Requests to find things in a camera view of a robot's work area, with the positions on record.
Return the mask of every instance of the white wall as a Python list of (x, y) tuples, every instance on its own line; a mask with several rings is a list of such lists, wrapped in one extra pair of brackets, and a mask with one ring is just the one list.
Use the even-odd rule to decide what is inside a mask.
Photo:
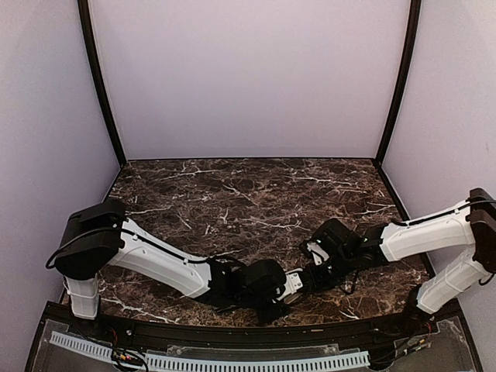
[(67, 217), (101, 201), (119, 166), (75, 0), (0, 5), (0, 371), (24, 369), (61, 276), (45, 270)]
[(374, 157), (409, 2), (92, 1), (127, 157)]
[[(384, 168), (411, 217), (482, 187), (496, 197), (496, 2), (424, 0)], [(456, 256), (431, 254), (439, 271)], [(496, 370), (496, 281), (460, 297), (485, 370)]]

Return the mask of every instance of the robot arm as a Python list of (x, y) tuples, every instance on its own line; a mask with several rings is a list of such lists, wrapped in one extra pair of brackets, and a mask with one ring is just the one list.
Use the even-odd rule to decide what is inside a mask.
[(72, 311), (83, 319), (98, 314), (96, 274), (106, 264), (137, 271), (221, 310), (254, 308), (262, 323), (284, 315), (284, 299), (303, 288), (300, 270), (285, 273), (274, 260), (245, 265), (226, 256), (185, 253), (126, 218), (124, 204), (116, 200), (74, 213), (55, 256)]
[(314, 285), (339, 285), (354, 270), (383, 266), (413, 254), (461, 246), (464, 251), (443, 271), (413, 290), (417, 312), (431, 315), (480, 279), (496, 272), (496, 205), (484, 190), (433, 215), (368, 229), (363, 237), (336, 219), (325, 222), (301, 250), (314, 259), (309, 265)]

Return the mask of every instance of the brown marble surface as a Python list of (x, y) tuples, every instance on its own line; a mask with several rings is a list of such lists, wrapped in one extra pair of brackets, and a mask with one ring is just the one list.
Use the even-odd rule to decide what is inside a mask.
[[(336, 217), (358, 233), (398, 212), (369, 160), (140, 160), (110, 194), (148, 232), (189, 253), (229, 253), (249, 264), (274, 258), (285, 270), (307, 260), (298, 244)], [(274, 326), (365, 319), (401, 311), (428, 278), (419, 257), (363, 272), (356, 291), (314, 294)], [(193, 326), (254, 326), (254, 311), (216, 315), (165, 284), (118, 268), (101, 270), (102, 311)]]

